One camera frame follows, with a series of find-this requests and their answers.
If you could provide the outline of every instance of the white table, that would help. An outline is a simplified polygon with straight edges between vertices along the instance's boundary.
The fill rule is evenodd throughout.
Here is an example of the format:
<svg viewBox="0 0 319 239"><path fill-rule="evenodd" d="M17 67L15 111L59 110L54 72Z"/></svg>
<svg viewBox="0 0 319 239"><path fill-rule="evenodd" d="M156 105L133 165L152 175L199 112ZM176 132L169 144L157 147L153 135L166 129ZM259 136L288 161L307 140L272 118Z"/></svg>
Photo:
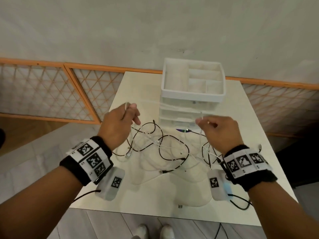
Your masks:
<svg viewBox="0 0 319 239"><path fill-rule="evenodd" d="M151 122L153 119L157 122L161 77L162 75L157 74L126 72L111 109L127 101L136 102L141 112L140 119L142 124ZM218 105L215 113L217 115L231 116L237 120L246 145L256 149L259 144L262 145L261 153L273 167L273 172L278 177L278 183L296 199L240 82L233 80L226 81L226 97ZM174 131L175 133L181 133L174 129L164 130L166 132ZM187 136L190 136L190 139L198 141L198 135L196 134L187 134ZM119 151L124 153L127 151L127 147L128 145L125 143L120 147ZM149 149L150 156L158 156L158 152L155 153L152 150L156 148L151 147ZM181 178L183 177L183 169L176 171L175 174L167 173L158 176L158 172L146 172L140 169L138 162L136 162L137 160L134 159L132 157L129 162L122 163L112 156L114 165L125 169L126 172L119 192L113 201L104 201L92 193L79 199L70 207L260 226L253 207L242 211L228 201L214 201L210 199L210 190L206 180L198 183L189 183ZM185 163L185 166L190 167L194 163L195 160L190 158L188 165ZM201 163L197 167L203 168L205 165ZM195 171L192 177L194 180L206 176L204 173L196 174L200 171L199 169L190 169L185 174L192 174L192 171ZM156 178L140 184L153 177ZM81 190L79 195L95 188L96 185L90 183ZM232 192L241 197L248 198L247 193L238 185L232 185ZM242 207L246 206L246 203L243 201L238 199L234 199L234 201ZM182 204L183 208L178 208L178 204Z"/></svg>

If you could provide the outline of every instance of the gray tile floor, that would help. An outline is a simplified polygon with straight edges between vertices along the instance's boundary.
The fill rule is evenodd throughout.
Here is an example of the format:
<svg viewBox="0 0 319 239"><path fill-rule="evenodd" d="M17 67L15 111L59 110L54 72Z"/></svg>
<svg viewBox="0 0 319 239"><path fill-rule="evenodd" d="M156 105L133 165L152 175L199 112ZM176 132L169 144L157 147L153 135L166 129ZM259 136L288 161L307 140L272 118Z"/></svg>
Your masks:
<svg viewBox="0 0 319 239"><path fill-rule="evenodd" d="M64 157L64 153L72 145L77 144L84 138L94 136L98 128L98 126L94 125L68 124L33 141L27 146L0 157L0 167L2 168L0 170L0 203L57 167L59 161ZM304 190L304 188L299 189L303 201L309 202L313 200L312 196L307 197L304 195ZM312 208L313 206L310 203L307 210L312 211ZM214 238L219 226L218 222L70 208L49 238L127 239L132 237L135 229L141 223L148 226L152 239L159 237L160 229L165 224L170 224L173 227L177 239ZM229 239L266 238L261 227L226 223L223 223L223 227ZM226 238L225 232L220 229L217 239Z"/></svg>

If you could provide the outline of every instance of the lattice screen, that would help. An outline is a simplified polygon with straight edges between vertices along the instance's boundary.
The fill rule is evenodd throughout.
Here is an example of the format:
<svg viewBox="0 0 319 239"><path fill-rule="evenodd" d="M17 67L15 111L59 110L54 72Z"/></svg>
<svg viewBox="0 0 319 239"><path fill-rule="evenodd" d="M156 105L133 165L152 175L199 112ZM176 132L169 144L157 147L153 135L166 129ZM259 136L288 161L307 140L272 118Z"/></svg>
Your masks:
<svg viewBox="0 0 319 239"><path fill-rule="evenodd" d="M243 84L265 132L302 135L319 121L319 91Z"/></svg>
<svg viewBox="0 0 319 239"><path fill-rule="evenodd" d="M0 63L0 112L92 121L60 67Z"/></svg>
<svg viewBox="0 0 319 239"><path fill-rule="evenodd" d="M94 110L103 121L109 111L124 73L73 69Z"/></svg>

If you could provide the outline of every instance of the white shoe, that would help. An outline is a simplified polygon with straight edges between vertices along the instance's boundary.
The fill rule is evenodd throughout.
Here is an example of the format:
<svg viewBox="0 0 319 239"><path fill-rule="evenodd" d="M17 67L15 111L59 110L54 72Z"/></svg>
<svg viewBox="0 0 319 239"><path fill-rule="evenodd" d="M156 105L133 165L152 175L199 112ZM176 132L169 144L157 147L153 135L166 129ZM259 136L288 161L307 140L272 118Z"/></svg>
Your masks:
<svg viewBox="0 0 319 239"><path fill-rule="evenodd" d="M173 228L170 225L163 226L159 239L175 239Z"/></svg>
<svg viewBox="0 0 319 239"><path fill-rule="evenodd" d="M139 236L141 239L148 239L148 229L145 224L140 224L136 229L134 236Z"/></svg>

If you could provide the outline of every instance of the left hand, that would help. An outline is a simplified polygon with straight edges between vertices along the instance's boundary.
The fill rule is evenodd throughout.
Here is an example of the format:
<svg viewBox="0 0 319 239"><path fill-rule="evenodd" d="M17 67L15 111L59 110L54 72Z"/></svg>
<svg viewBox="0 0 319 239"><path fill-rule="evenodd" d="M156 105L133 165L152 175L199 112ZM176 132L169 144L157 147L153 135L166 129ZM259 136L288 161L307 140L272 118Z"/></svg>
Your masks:
<svg viewBox="0 0 319 239"><path fill-rule="evenodd" d="M127 103L126 111L124 103L104 115L104 120L97 135L113 151L128 138L133 121L137 125L141 124L138 118L139 115L140 113L135 103Z"/></svg>

